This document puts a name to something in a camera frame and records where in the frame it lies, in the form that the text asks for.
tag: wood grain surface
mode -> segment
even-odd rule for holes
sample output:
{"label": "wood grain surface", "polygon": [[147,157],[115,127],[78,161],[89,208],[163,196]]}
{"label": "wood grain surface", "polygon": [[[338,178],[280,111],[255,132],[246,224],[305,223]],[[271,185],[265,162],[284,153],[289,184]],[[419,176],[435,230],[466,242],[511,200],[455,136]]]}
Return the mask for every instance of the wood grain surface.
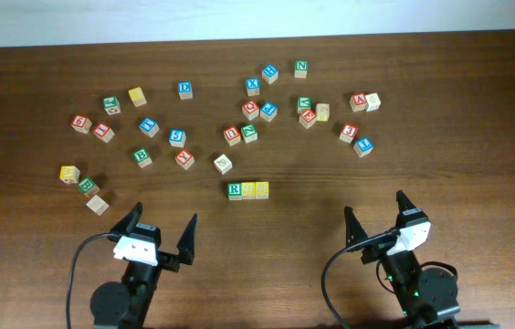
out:
{"label": "wood grain surface", "polygon": [[[305,80],[294,60],[310,62]],[[223,130],[246,122],[244,80],[268,63],[262,80],[258,140],[227,145]],[[193,83],[181,101],[179,80]],[[134,108],[127,90],[148,104]],[[350,110],[356,91],[378,92],[379,111]],[[116,95],[109,116],[102,97]],[[331,105],[329,122],[298,123],[297,97]],[[105,144],[70,127],[75,114],[106,122]],[[146,116],[160,122],[149,138]],[[339,141],[351,122],[375,149],[359,158]],[[183,170],[167,134],[186,131],[195,164]],[[146,147],[141,169],[131,152]],[[213,160],[234,168],[221,176]],[[91,212],[76,186],[58,179],[76,165],[110,203]],[[226,183],[267,180],[270,199],[229,202]],[[515,31],[316,37],[252,41],[117,44],[0,49],[0,328],[64,326],[68,267],[78,244],[107,231],[138,201],[142,222],[161,228],[161,248],[199,215],[196,259],[163,273],[146,325],[152,328],[296,328],[336,324],[321,296],[327,259],[344,245],[342,208],[351,206],[369,234],[394,225],[403,189],[432,220],[420,261],[460,272],[459,320],[515,328]],[[79,257],[71,315],[90,328],[89,298],[118,281],[126,263],[97,241]],[[393,295],[349,254],[331,268],[329,294],[351,323],[401,317]]]}

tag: toy block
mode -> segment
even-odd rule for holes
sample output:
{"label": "toy block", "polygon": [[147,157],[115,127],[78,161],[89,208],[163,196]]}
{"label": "toy block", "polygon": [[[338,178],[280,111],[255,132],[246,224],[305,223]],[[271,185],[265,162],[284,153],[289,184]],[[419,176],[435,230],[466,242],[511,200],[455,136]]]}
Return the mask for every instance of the toy block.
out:
{"label": "toy block", "polygon": [[91,120],[86,116],[76,115],[71,127],[80,133],[88,133],[91,128]]}
{"label": "toy block", "polygon": [[276,118],[276,115],[278,115],[278,106],[270,103],[269,101],[261,107],[259,114],[259,116],[264,118],[264,120],[267,122],[272,122],[272,120]]}
{"label": "toy block", "polygon": [[310,110],[312,108],[312,99],[308,96],[298,97],[298,113]]}
{"label": "toy block", "polygon": [[249,124],[247,126],[241,127],[241,134],[243,135],[244,142],[251,143],[257,139],[258,130],[256,130],[255,125]]}
{"label": "toy block", "polygon": [[355,152],[359,155],[359,157],[363,157],[373,150],[373,144],[371,143],[369,138],[365,137],[357,141],[353,148],[355,149]]}
{"label": "toy block", "polygon": [[246,80],[247,96],[259,95],[259,79],[250,78]]}
{"label": "toy block", "polygon": [[140,168],[144,168],[146,165],[152,163],[152,158],[148,152],[146,152],[145,148],[141,148],[140,150],[133,153],[133,158],[136,160],[136,163],[140,166]]}
{"label": "toy block", "polygon": [[178,96],[181,97],[181,100],[193,98],[193,85],[191,81],[178,82]]}
{"label": "toy block", "polygon": [[60,180],[67,184],[77,183],[81,172],[75,165],[63,165],[60,167]]}
{"label": "toy block", "polygon": [[230,201],[242,200],[241,183],[229,183],[227,185],[227,196]]}
{"label": "toy block", "polygon": [[231,160],[229,160],[229,158],[225,154],[216,158],[213,164],[215,164],[215,168],[217,168],[221,175],[224,175],[226,172],[233,168]]}
{"label": "toy block", "polygon": [[87,203],[87,207],[89,207],[89,209],[93,210],[93,212],[101,216],[101,214],[103,214],[103,212],[107,210],[107,208],[109,208],[110,205],[103,201],[103,199],[99,196],[93,196],[91,200]]}
{"label": "toy block", "polygon": [[306,78],[309,70],[309,62],[307,60],[297,60],[294,67],[294,78]]}
{"label": "toy block", "polygon": [[331,116],[331,106],[329,104],[316,104],[316,121],[327,122]]}
{"label": "toy block", "polygon": [[187,170],[191,165],[194,164],[193,155],[188,151],[183,149],[179,154],[174,158],[176,163],[179,164],[184,170]]}
{"label": "toy block", "polygon": [[100,188],[96,186],[89,177],[83,178],[83,180],[77,184],[77,187],[79,188],[79,191],[81,191],[81,193],[86,197],[95,196],[100,191]]}
{"label": "toy block", "polygon": [[256,182],[256,199],[269,198],[269,183]]}
{"label": "toy block", "polygon": [[170,131],[168,143],[170,143],[171,146],[184,147],[184,142],[186,142],[186,133],[184,133],[184,131],[178,129],[172,129]]}
{"label": "toy block", "polygon": [[351,104],[352,111],[364,111],[367,110],[367,100],[365,99],[364,93],[354,94],[351,96],[349,101]]}
{"label": "toy block", "polygon": [[133,106],[138,107],[146,104],[146,98],[144,97],[144,93],[142,91],[142,88],[137,87],[130,91],[128,91],[130,94],[131,101],[133,102]]}
{"label": "toy block", "polygon": [[367,106],[367,111],[375,111],[379,109],[379,106],[382,104],[382,102],[379,100],[379,96],[376,93],[365,95],[365,99],[367,100],[367,103],[369,104]]}
{"label": "toy block", "polygon": [[236,127],[229,127],[224,132],[225,140],[229,144],[229,146],[233,146],[239,142],[241,142],[241,135]]}
{"label": "toy block", "polygon": [[353,138],[355,138],[355,134],[357,134],[357,127],[349,123],[345,123],[345,125],[342,127],[339,139],[343,142],[351,143]]}
{"label": "toy block", "polygon": [[268,84],[272,84],[278,79],[278,69],[276,69],[275,66],[269,64],[261,71],[261,77]]}
{"label": "toy block", "polygon": [[118,114],[121,112],[120,102],[115,96],[106,97],[103,99],[103,109],[109,115]]}
{"label": "toy block", "polygon": [[142,123],[140,123],[140,130],[142,133],[144,133],[148,137],[154,137],[154,135],[160,131],[160,128],[158,127],[158,122],[150,119],[145,118]]}
{"label": "toy block", "polygon": [[316,123],[316,114],[314,114],[312,110],[306,110],[300,115],[298,121],[304,126],[304,128],[309,129],[314,123]]}
{"label": "toy block", "polygon": [[253,200],[256,198],[256,183],[241,183],[241,198]]}
{"label": "toy block", "polygon": [[93,130],[93,133],[105,143],[109,142],[114,136],[113,130],[105,123],[98,124]]}
{"label": "toy block", "polygon": [[243,104],[241,111],[248,120],[252,121],[259,115],[259,106],[254,101],[248,101]]}

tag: white wall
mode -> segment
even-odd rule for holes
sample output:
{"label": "white wall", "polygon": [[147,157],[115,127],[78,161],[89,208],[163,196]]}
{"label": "white wall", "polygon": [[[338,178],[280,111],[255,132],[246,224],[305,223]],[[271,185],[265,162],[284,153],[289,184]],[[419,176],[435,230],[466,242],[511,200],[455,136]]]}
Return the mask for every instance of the white wall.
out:
{"label": "white wall", "polygon": [[515,0],[0,0],[0,47],[515,28]]}

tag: brown wooden tabletop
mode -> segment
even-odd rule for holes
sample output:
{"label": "brown wooden tabletop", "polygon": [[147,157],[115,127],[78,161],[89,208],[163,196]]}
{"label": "brown wooden tabletop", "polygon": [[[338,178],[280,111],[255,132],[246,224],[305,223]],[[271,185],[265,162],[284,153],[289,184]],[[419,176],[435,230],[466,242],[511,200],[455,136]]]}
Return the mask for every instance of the brown wooden tabletop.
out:
{"label": "brown wooden tabletop", "polygon": [[[296,59],[310,62],[295,79]],[[272,123],[257,118],[256,142],[228,146],[223,130],[247,119],[244,81],[268,63],[251,99],[271,101]],[[181,101],[176,83],[190,80]],[[128,89],[142,87],[134,108]],[[378,111],[353,113],[349,95],[378,92]],[[115,95],[121,114],[101,99]],[[305,130],[297,97],[331,105],[329,122]],[[108,123],[105,144],[70,127],[75,114]],[[153,138],[138,129],[160,122]],[[339,140],[346,122],[375,148],[359,158]],[[188,170],[167,142],[186,131]],[[131,152],[146,147],[141,169]],[[220,175],[226,154],[234,168]],[[93,178],[110,208],[97,216],[75,185],[58,178],[76,165]],[[226,183],[266,180],[269,200],[228,201]],[[162,250],[199,215],[196,259],[164,272],[146,326],[289,328],[336,324],[321,296],[321,272],[344,246],[342,209],[351,206],[367,232],[395,223],[403,189],[430,216],[418,259],[455,265],[459,320],[515,328],[515,31],[313,37],[44,48],[0,48],[0,328],[64,326],[68,267],[78,244],[105,232],[138,201],[142,222],[161,228]],[[97,241],[79,257],[71,316],[90,328],[89,298],[118,281],[126,262]],[[331,268],[328,289],[339,313],[357,324],[401,317],[374,266],[358,254]]]}

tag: wooden cube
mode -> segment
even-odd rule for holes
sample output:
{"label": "wooden cube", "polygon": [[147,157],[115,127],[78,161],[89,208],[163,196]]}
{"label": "wooden cube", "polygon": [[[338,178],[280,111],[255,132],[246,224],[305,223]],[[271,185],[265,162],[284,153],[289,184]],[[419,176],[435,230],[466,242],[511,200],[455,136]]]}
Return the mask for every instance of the wooden cube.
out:
{"label": "wooden cube", "polygon": [[309,129],[316,123],[316,114],[312,110],[306,110],[300,115],[298,121],[304,128]]}
{"label": "wooden cube", "polygon": [[96,186],[89,177],[83,178],[83,180],[77,184],[77,187],[86,197],[95,196],[100,191],[100,188]]}
{"label": "wooden cube", "polygon": [[253,200],[256,198],[256,183],[241,183],[241,198]]}
{"label": "wooden cube", "polygon": [[243,140],[246,143],[251,143],[258,139],[258,130],[253,124],[241,127],[241,134],[243,135]]}
{"label": "wooden cube", "polygon": [[193,98],[193,85],[191,81],[178,82],[178,96],[181,97],[181,100]]}
{"label": "wooden cube", "polygon": [[355,138],[355,134],[357,134],[357,127],[352,124],[345,123],[345,125],[342,127],[339,139],[344,142],[351,143],[353,138]]}
{"label": "wooden cube", "polygon": [[369,104],[367,106],[367,111],[375,111],[379,109],[379,106],[382,104],[382,102],[379,100],[379,96],[376,93],[365,95],[365,99],[367,100],[367,103]]}
{"label": "wooden cube", "polygon": [[80,133],[88,133],[91,128],[91,120],[86,116],[76,115],[75,118],[73,118],[71,127]]}
{"label": "wooden cube", "polygon": [[246,80],[247,96],[259,95],[259,79],[250,78]]}
{"label": "wooden cube", "polygon": [[365,99],[364,93],[358,93],[351,96],[349,101],[351,104],[352,111],[364,111],[367,110],[367,100]]}
{"label": "wooden cube", "polygon": [[103,201],[103,199],[99,196],[93,196],[91,200],[87,203],[87,207],[89,207],[89,209],[93,210],[93,212],[101,216],[101,214],[103,214],[103,212],[107,210],[107,208],[109,208],[110,205]]}
{"label": "wooden cube", "polygon": [[118,114],[121,112],[120,102],[117,97],[111,96],[103,99],[103,109],[109,115]]}
{"label": "wooden cube", "polygon": [[215,165],[215,168],[217,168],[219,173],[221,173],[221,175],[224,175],[226,172],[233,168],[231,160],[229,160],[229,158],[225,154],[216,158],[213,164]]}
{"label": "wooden cube", "polygon": [[60,180],[66,184],[73,184],[79,181],[81,172],[75,165],[63,165],[60,167]]}
{"label": "wooden cube", "polygon": [[329,104],[316,104],[316,121],[327,122],[331,116],[331,106]]}
{"label": "wooden cube", "polygon": [[109,142],[114,135],[113,130],[105,123],[98,124],[93,133],[105,143]]}
{"label": "wooden cube", "polygon": [[278,115],[278,106],[267,101],[264,106],[261,107],[260,114],[265,121],[272,122],[274,118]]}
{"label": "wooden cube", "polygon": [[225,140],[227,141],[229,146],[233,146],[241,142],[241,135],[239,134],[239,131],[236,127],[229,127],[225,129],[223,135],[225,136]]}
{"label": "wooden cube", "polygon": [[373,144],[369,138],[365,137],[357,141],[353,149],[355,149],[355,152],[359,155],[359,157],[363,157],[373,150]]}
{"label": "wooden cube", "polygon": [[182,130],[172,129],[170,131],[170,136],[168,137],[168,143],[174,147],[184,147],[184,142],[186,142],[186,133]]}
{"label": "wooden cube", "polygon": [[243,115],[250,121],[259,116],[259,106],[254,101],[248,101],[241,107]]}
{"label": "wooden cube", "polygon": [[148,137],[154,137],[154,135],[160,131],[160,128],[158,127],[158,122],[150,119],[145,118],[142,123],[140,123],[140,130],[142,133],[144,133]]}
{"label": "wooden cube", "polygon": [[312,108],[312,99],[309,96],[298,97],[298,113],[302,113]]}
{"label": "wooden cube", "polygon": [[256,199],[269,198],[269,183],[256,182]]}
{"label": "wooden cube", "polygon": [[130,91],[128,91],[130,94],[131,101],[133,102],[133,106],[138,107],[146,104],[146,98],[144,97],[144,93],[142,91],[142,88],[137,87]]}
{"label": "wooden cube", "polygon": [[274,83],[278,79],[278,69],[275,66],[269,64],[261,71],[261,77],[268,84]]}
{"label": "wooden cube", "polygon": [[145,148],[141,148],[140,150],[133,153],[133,158],[136,160],[136,163],[140,166],[140,168],[144,168],[146,165],[152,163],[152,158],[146,152]]}
{"label": "wooden cube", "polygon": [[227,185],[227,196],[230,201],[242,200],[241,183],[230,183]]}
{"label": "wooden cube", "polygon": [[297,60],[294,67],[294,78],[306,78],[309,70],[309,62],[307,60]]}
{"label": "wooden cube", "polygon": [[179,164],[182,168],[184,168],[184,170],[187,170],[191,167],[191,165],[194,164],[193,155],[185,149],[183,149],[179,154],[177,154],[174,160],[176,160],[176,163]]}

